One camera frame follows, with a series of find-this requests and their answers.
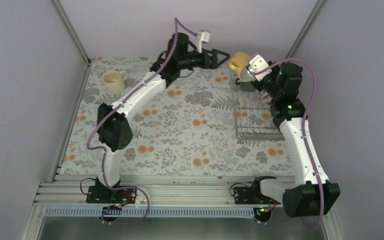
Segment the cream ribbed mug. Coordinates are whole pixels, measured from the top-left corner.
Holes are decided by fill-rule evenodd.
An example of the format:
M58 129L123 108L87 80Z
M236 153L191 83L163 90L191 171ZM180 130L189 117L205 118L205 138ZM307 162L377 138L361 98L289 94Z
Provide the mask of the cream ribbed mug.
M125 70L109 70L102 76L102 81L109 94L120 94L125 90L125 81L129 74Z

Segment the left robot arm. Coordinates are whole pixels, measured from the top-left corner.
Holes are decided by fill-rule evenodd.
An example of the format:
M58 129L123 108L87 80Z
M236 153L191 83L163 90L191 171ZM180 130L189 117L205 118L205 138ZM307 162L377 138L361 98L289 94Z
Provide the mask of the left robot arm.
M98 149L104 154L101 173L95 180L94 188L99 190L99 196L104 201L111 203L119 197L120 162L114 156L132 141L130 123L137 112L177 80L182 70L214 70L230 58L227 52L203 49L202 44L208 41L206 36L199 37L194 44L185 33L173 34L167 50L158 56L143 80L117 101L99 106L94 132L101 143Z

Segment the yellow mug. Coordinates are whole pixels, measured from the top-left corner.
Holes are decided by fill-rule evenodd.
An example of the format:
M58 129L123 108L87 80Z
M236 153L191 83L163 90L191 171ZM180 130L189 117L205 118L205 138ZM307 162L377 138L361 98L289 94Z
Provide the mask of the yellow mug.
M254 77L247 69L249 58L250 56L247 53L240 51L235 53L229 61L229 67L235 71L241 82L251 82L254 80Z

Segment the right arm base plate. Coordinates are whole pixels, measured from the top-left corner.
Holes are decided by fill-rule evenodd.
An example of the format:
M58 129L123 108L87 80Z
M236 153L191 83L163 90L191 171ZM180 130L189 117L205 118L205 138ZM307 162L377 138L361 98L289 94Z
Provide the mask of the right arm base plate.
M261 194L254 194L251 187L238 186L233 188L234 203L236 205L270 205L274 200Z

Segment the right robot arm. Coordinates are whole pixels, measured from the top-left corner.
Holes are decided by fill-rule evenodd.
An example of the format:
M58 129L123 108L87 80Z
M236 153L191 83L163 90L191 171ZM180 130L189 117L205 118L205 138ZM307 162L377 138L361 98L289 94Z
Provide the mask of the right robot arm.
M287 62L275 64L259 87L266 91L273 124L283 135L293 161L295 186L288 188L275 177L256 177L251 198L258 204L271 198L291 217L326 215L341 190L332 183L318 159L309 130L308 111L298 98L303 68Z

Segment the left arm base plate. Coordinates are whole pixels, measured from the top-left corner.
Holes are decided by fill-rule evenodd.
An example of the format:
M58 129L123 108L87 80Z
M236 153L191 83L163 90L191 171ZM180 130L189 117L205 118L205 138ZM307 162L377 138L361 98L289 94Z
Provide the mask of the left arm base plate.
M90 186L86 196L88 204L134 204L137 190L123 188L118 191L107 189L105 186Z

